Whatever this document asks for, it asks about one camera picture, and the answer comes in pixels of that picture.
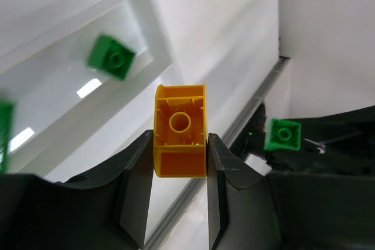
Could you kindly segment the green lego brick small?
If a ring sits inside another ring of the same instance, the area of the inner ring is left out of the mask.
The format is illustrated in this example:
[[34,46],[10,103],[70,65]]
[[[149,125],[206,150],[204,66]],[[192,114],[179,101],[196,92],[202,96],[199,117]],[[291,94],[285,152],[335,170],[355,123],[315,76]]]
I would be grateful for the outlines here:
[[265,132],[264,150],[291,150],[301,148],[302,124],[286,119],[272,118]]

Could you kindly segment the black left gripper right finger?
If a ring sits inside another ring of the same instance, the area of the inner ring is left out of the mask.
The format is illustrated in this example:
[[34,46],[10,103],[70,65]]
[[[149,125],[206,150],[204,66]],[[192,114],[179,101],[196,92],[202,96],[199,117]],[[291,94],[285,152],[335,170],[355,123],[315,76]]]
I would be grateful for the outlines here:
[[273,171],[227,176],[229,226],[210,249],[373,249],[374,178]]

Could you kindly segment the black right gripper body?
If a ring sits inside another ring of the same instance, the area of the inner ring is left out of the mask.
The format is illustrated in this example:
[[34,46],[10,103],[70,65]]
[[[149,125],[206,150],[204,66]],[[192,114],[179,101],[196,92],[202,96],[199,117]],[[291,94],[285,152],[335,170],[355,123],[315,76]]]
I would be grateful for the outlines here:
[[241,160],[249,154],[274,170],[374,176],[374,107],[316,118],[297,118],[301,147],[264,150],[266,107],[260,105],[230,150]]

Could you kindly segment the yellow lego brick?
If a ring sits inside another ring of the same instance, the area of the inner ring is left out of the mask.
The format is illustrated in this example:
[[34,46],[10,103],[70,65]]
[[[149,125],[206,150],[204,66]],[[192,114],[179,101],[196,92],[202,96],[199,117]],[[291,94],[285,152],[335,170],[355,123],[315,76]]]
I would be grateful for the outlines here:
[[207,177],[206,86],[159,85],[154,110],[154,170],[160,178]]

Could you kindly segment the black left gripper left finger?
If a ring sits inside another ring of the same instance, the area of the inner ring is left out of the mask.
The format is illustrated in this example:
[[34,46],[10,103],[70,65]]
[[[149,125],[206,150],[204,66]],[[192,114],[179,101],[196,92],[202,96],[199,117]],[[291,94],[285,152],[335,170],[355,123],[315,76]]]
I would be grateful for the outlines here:
[[66,182],[1,176],[2,249],[142,249],[153,132]]

